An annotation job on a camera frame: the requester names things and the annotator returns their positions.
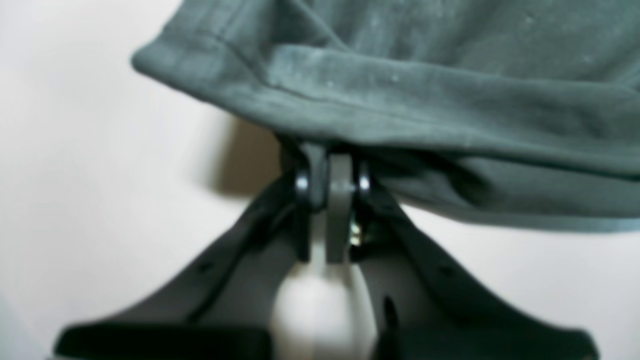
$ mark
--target black bracket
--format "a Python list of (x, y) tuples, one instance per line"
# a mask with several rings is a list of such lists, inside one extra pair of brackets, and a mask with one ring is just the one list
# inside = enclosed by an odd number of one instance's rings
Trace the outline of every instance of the black bracket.
[[(327, 251), (336, 256), (330, 261), (340, 261), (338, 249), (356, 239), (348, 256), (371, 296), (376, 359), (598, 358), (585, 332), (536, 321), (488, 291), (411, 223), (365, 164), (347, 171), (342, 167), (353, 160), (330, 159), (327, 179), (344, 187), (335, 195), (327, 186), (328, 216), (337, 204), (333, 224), (341, 224)], [(295, 262), (308, 259), (308, 216), (322, 203), (309, 197), (309, 174), (304, 167), (286, 173), (165, 287), (119, 315), (68, 328), (56, 353), (87, 360), (272, 359), (276, 292)]]

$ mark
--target screw hole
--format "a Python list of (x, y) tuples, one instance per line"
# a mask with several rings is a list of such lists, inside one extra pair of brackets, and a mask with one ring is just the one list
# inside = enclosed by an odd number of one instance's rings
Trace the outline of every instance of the screw hole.
[(396, 305), (388, 296), (385, 296), (383, 300), (383, 310), (385, 312), (385, 322), (387, 323), (387, 327), (389, 329), (398, 327), (399, 320)]
[(446, 277), (453, 277), (456, 274), (453, 268), (450, 265), (446, 264), (441, 264), (440, 266), (438, 266), (438, 271)]
[(208, 274), (211, 274), (211, 272), (213, 271), (213, 268), (214, 268), (213, 263), (204, 263), (198, 267), (198, 271), (202, 275), (208, 275)]

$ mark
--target green fabric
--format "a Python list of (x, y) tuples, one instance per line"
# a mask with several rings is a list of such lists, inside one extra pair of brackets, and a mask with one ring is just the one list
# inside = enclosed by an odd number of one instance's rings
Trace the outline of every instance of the green fabric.
[(640, 215), (640, 1), (185, 0), (136, 69), (426, 204)]

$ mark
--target folded fabric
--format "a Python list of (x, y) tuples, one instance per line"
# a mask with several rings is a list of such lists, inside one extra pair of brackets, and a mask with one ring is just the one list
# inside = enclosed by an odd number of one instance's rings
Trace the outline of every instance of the folded fabric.
[(640, 216), (640, 1), (185, 0), (135, 68), (443, 208)]

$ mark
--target white background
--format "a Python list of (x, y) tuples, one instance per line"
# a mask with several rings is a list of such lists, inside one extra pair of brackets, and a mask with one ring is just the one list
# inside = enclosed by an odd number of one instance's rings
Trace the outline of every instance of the white background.
[[(131, 69), (178, 3), (0, 0), (2, 360), (38, 358), (65, 324), (148, 295), (277, 175), (268, 132)], [(510, 303), (587, 329), (606, 360), (640, 359), (637, 231), (526, 231), (405, 208)]]

